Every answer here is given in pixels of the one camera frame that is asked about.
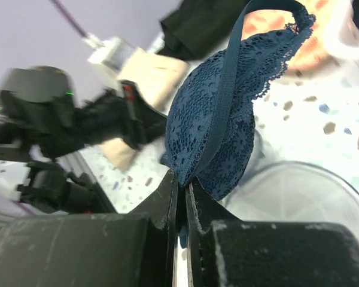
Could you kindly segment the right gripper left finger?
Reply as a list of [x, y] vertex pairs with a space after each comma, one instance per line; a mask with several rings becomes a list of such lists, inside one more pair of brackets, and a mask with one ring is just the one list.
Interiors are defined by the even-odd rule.
[[19, 218], [0, 231], [0, 286], [171, 286], [172, 171], [127, 214]]

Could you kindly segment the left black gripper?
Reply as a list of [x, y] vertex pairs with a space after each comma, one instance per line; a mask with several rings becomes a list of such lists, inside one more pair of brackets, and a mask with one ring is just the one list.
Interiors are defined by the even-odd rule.
[[78, 108], [60, 69], [11, 69], [0, 85], [0, 160], [29, 161], [34, 145], [54, 159], [112, 138], [141, 150], [163, 136], [167, 116], [145, 101], [135, 82], [123, 80], [121, 87], [123, 99], [108, 89]]

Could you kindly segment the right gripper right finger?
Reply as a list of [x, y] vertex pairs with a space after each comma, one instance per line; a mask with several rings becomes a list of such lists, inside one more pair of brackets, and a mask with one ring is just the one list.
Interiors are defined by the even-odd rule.
[[340, 224], [242, 221], [198, 181], [185, 200], [193, 286], [359, 286], [359, 242]]

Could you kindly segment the navy blue lace bra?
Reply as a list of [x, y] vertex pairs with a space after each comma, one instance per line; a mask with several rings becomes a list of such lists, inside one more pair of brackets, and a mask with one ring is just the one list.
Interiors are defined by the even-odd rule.
[[273, 40], [241, 38], [244, 18], [265, 7], [291, 11], [296, 2], [249, 2], [227, 48], [192, 70], [178, 89], [168, 113], [162, 162], [175, 172], [180, 186], [198, 179], [218, 201], [237, 186], [254, 147], [253, 101], [287, 70]]

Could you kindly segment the round white mesh laundry bag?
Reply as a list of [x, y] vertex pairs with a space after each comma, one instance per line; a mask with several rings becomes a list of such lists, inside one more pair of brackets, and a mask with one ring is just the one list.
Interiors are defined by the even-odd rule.
[[336, 223], [359, 237], [359, 156], [304, 149], [297, 160], [286, 160], [256, 132], [248, 167], [222, 201], [238, 218]]

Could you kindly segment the tulip print mesh laundry bag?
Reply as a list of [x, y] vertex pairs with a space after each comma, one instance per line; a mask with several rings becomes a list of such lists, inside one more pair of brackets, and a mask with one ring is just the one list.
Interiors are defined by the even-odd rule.
[[264, 36], [279, 46], [288, 69], [308, 71], [328, 59], [323, 34], [337, 1], [297, 1], [291, 11], [265, 7], [245, 16], [242, 39]]

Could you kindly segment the white plastic basket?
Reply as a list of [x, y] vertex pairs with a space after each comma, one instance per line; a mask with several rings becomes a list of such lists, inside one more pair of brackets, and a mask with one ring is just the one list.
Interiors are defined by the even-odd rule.
[[323, 42], [329, 55], [359, 61], [359, 28], [352, 17], [352, 1], [338, 1], [324, 31]]

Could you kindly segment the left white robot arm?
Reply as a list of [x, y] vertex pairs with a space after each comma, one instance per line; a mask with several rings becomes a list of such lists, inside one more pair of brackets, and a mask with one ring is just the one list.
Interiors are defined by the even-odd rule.
[[13, 68], [0, 87], [0, 160], [27, 164], [27, 181], [17, 187], [20, 201], [47, 213], [113, 213], [99, 184], [56, 160], [113, 138], [140, 150], [163, 136], [165, 126], [166, 116], [128, 80], [120, 91], [106, 88], [80, 108], [69, 77], [58, 68]]

